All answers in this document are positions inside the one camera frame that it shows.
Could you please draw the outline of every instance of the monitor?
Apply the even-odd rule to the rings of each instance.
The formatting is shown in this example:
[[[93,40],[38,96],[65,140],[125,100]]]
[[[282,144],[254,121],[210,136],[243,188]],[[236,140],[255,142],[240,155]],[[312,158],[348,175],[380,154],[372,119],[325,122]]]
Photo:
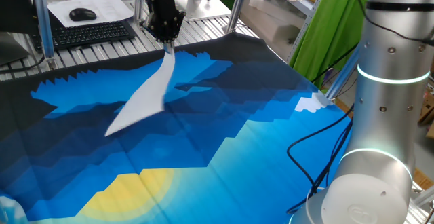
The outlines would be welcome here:
[[[0,64],[28,56],[28,52],[7,33],[38,34],[31,0],[0,0]]]

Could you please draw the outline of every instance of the white paper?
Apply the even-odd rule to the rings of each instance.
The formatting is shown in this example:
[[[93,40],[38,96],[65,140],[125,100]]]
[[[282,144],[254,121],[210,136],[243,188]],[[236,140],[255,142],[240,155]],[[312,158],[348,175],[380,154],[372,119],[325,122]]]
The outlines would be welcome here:
[[[147,79],[125,103],[121,112],[108,127],[105,136],[118,132],[132,124],[164,111],[164,95],[175,67],[175,52],[164,54],[157,72]]]
[[[96,19],[72,21],[69,18],[69,13],[76,8],[92,10],[96,14]],[[122,0],[69,0],[51,3],[48,5],[48,9],[65,27],[120,21],[132,17],[134,14]]]

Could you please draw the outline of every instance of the metal pole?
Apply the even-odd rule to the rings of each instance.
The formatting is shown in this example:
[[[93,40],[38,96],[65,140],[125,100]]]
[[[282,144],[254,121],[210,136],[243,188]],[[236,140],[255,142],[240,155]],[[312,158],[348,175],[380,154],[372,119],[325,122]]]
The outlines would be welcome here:
[[[343,86],[345,86],[345,83],[348,81],[348,78],[351,76],[351,73],[356,68],[360,58],[360,53],[359,53],[360,45],[361,44],[359,44],[355,48],[353,54],[348,59],[348,62],[345,64],[344,68],[342,68],[338,78],[336,78],[336,81],[334,81],[330,89],[325,94],[325,96],[329,100],[332,100],[338,95],[339,91],[342,89]]]
[[[134,1],[134,22],[137,24],[142,19],[143,0]]]
[[[241,13],[241,8],[243,7],[243,2],[244,0],[235,0],[233,3],[231,17],[229,18],[228,25],[224,28],[224,34],[233,32],[237,27],[238,18]]]
[[[54,46],[52,39],[52,30],[50,28],[50,18],[48,16],[47,0],[33,0],[36,5],[39,32],[42,38],[42,47],[45,60],[48,63],[48,68],[53,70],[56,68],[56,62],[54,61]]]

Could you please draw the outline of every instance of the yellow shape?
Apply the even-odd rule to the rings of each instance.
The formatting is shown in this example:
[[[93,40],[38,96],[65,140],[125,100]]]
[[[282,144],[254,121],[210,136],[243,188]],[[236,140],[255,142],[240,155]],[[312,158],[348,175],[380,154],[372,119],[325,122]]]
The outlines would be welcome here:
[[[96,193],[80,214],[104,221],[125,221],[146,214],[166,195],[173,169],[147,169],[140,175],[122,174]]]

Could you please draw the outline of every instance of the white container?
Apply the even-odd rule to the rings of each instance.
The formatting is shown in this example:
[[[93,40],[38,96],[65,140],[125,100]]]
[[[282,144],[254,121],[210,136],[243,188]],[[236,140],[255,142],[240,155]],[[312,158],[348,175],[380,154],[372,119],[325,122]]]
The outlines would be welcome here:
[[[299,29],[306,20],[306,15],[287,0],[250,0],[249,5]]]
[[[248,1],[244,1],[240,16],[241,20],[259,38],[264,39],[277,55],[286,60],[291,52],[292,43],[297,38],[300,29],[250,6]]]

